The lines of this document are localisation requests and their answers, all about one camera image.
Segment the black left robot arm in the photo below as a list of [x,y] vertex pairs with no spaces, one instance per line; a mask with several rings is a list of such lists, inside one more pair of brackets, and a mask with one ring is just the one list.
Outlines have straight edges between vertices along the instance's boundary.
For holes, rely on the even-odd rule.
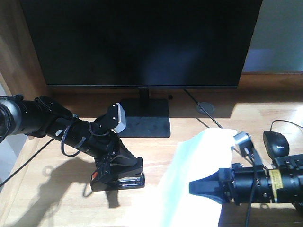
[[1,96],[0,98],[0,138],[25,134],[42,138],[49,136],[64,146],[76,149],[73,157],[86,153],[95,159],[96,171],[91,183],[110,184],[121,178],[118,156],[121,154],[121,140],[117,133],[123,125],[125,113],[119,103],[108,108],[105,115],[93,122],[79,119],[55,100],[40,96],[33,101],[22,95]]

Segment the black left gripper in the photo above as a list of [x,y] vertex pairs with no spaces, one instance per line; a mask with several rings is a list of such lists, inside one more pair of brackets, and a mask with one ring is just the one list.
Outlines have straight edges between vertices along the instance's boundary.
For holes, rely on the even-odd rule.
[[111,167],[143,168],[143,159],[136,158],[122,143],[116,134],[109,130],[104,133],[93,131],[91,122],[88,123],[88,135],[86,136],[80,151],[95,159],[96,170],[91,175],[91,183],[109,183],[116,180]]

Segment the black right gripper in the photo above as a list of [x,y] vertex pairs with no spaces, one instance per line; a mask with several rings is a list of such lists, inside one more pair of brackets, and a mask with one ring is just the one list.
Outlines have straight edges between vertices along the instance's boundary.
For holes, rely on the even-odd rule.
[[[232,199],[237,200],[234,186],[234,171],[231,168],[220,168],[212,175],[191,181],[189,193],[195,196],[202,196],[211,199],[219,204],[229,203]],[[198,189],[215,189],[220,187],[220,196],[213,192],[203,192]]]

